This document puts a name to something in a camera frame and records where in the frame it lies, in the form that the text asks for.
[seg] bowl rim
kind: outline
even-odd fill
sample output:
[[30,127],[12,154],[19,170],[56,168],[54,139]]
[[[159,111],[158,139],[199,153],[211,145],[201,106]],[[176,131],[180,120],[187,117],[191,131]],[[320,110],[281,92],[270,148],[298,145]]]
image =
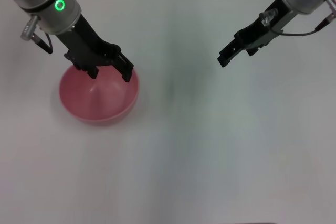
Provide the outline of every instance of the bowl rim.
[[104,118],[104,119],[86,119],[86,118],[82,118],[80,116],[77,116],[75,114],[73,114],[70,110],[68,110],[68,108],[65,106],[62,98],[61,98],[61,92],[60,92],[60,87],[61,87],[61,84],[62,82],[64,81],[64,77],[66,75],[66,73],[68,73],[70,70],[72,70],[74,67],[74,65],[70,66],[65,72],[64,74],[62,75],[62,78],[61,80],[59,81],[58,83],[58,96],[59,96],[59,100],[61,101],[63,107],[66,109],[66,111],[68,111],[73,117],[81,120],[81,121],[85,121],[85,122],[92,122],[92,123],[100,123],[100,122],[106,122],[106,121],[111,121],[111,120],[114,120],[114,119],[117,119],[121,116],[123,116],[125,114],[125,112],[127,112],[128,110],[131,110],[133,108],[133,106],[135,105],[137,99],[138,99],[138,96],[139,96],[139,93],[140,93],[140,80],[139,80],[139,75],[137,73],[137,71],[133,68],[132,70],[132,77],[135,75],[136,78],[137,78],[137,85],[136,85],[136,88],[137,88],[137,93],[135,94],[133,100],[131,101],[131,103],[124,109],[122,110],[121,112],[119,112],[118,114],[116,115],[113,115],[113,116],[110,116],[109,118]]

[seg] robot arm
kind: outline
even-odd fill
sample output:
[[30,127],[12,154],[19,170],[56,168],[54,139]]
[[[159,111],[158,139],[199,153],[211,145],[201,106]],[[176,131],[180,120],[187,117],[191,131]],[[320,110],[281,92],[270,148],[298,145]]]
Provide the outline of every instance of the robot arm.
[[246,50],[250,56],[254,55],[281,35],[281,29],[296,15],[309,15],[324,1],[327,1],[333,14],[321,22],[315,31],[321,30],[335,18],[335,0],[275,0],[255,22],[235,34],[235,39],[219,53],[219,63],[225,67],[242,50]]
[[48,51],[47,45],[34,34],[38,25],[45,33],[56,35],[69,49],[65,57],[78,70],[91,78],[98,74],[97,66],[114,66],[128,82],[133,64],[121,53],[117,45],[103,41],[81,14],[76,0],[14,0],[30,16],[22,38],[32,39]]

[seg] plastic bowl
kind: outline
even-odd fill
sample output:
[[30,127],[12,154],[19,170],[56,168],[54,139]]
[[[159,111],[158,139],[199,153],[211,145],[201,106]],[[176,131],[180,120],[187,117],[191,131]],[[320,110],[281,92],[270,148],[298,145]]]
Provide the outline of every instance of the plastic bowl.
[[89,122],[119,122],[134,107],[139,95],[139,78],[133,70],[125,82],[113,66],[98,67],[96,79],[71,66],[59,85],[59,96],[66,110]]

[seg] green led ring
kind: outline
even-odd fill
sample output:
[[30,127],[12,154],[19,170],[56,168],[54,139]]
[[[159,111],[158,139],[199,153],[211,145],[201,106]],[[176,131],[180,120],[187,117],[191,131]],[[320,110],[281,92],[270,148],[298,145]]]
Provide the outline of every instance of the green led ring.
[[58,11],[61,11],[61,10],[63,10],[65,8],[65,2],[64,2],[64,0],[57,0],[56,2],[55,2],[55,9],[56,10],[58,10]]

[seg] white tabletop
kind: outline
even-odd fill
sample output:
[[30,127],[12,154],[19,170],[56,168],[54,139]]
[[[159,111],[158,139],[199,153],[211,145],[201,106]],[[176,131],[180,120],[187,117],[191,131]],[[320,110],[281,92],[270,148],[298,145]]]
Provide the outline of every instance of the white tabletop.
[[115,126],[72,118],[65,46],[22,41],[28,17],[0,0],[1,223],[334,223],[335,24],[222,69],[218,52],[274,0],[78,1],[135,64],[139,100]]

